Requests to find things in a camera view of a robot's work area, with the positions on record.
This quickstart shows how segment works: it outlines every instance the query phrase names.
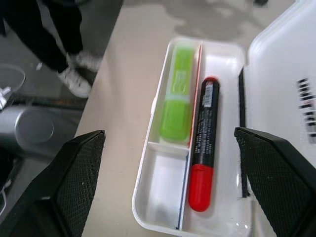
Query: white sneaker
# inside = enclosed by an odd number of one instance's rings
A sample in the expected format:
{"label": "white sneaker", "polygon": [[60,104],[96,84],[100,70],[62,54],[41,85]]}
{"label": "white sneaker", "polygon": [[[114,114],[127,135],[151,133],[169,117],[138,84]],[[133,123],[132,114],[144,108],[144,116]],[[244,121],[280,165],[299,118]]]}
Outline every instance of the white sneaker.
{"label": "white sneaker", "polygon": [[57,75],[76,97],[88,98],[91,86],[75,69],[68,67],[62,73],[57,73]]}
{"label": "white sneaker", "polygon": [[102,62],[102,57],[94,56],[87,51],[81,51],[75,55],[67,54],[67,62],[70,66],[87,68],[90,71],[97,73]]}

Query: white lid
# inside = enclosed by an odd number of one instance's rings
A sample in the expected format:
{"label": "white lid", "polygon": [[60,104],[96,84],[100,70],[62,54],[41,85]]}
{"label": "white lid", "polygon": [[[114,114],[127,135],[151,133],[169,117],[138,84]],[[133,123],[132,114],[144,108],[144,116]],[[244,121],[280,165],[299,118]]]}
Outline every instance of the white lid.
{"label": "white lid", "polygon": [[247,127],[287,139],[316,168],[316,125],[308,126],[316,122],[316,0],[292,5],[253,41],[248,57]]}

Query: black pants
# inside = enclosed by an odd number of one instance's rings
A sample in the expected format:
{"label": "black pants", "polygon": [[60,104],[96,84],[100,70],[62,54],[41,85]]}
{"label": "black pants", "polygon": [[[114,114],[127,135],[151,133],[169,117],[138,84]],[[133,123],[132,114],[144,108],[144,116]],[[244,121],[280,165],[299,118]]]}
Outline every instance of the black pants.
{"label": "black pants", "polygon": [[[80,23],[77,7],[64,7],[50,0],[44,3],[57,29],[67,53],[82,50]],[[67,68],[65,55],[60,51],[55,38],[43,27],[36,0],[0,0],[0,11],[9,26],[21,41],[49,68],[62,72]]]}

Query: red marker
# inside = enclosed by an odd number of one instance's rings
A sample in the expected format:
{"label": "red marker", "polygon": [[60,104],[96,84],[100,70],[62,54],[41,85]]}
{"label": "red marker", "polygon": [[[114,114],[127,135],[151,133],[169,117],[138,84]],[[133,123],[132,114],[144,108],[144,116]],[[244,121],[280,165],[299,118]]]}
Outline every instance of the red marker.
{"label": "red marker", "polygon": [[207,77],[201,88],[189,189],[190,207],[199,212],[211,201],[219,87],[216,78]]}

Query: beige table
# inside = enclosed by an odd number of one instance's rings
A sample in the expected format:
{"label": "beige table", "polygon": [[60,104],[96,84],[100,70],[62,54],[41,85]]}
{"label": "beige table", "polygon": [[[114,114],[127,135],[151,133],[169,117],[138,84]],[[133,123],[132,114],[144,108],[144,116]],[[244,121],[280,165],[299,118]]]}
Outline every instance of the beige table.
{"label": "beige table", "polygon": [[207,2],[125,1],[77,131],[103,129],[107,136],[83,237],[163,236],[135,221],[131,202],[168,42],[186,35],[236,42],[246,52],[294,0],[270,0],[267,8],[246,0]]}

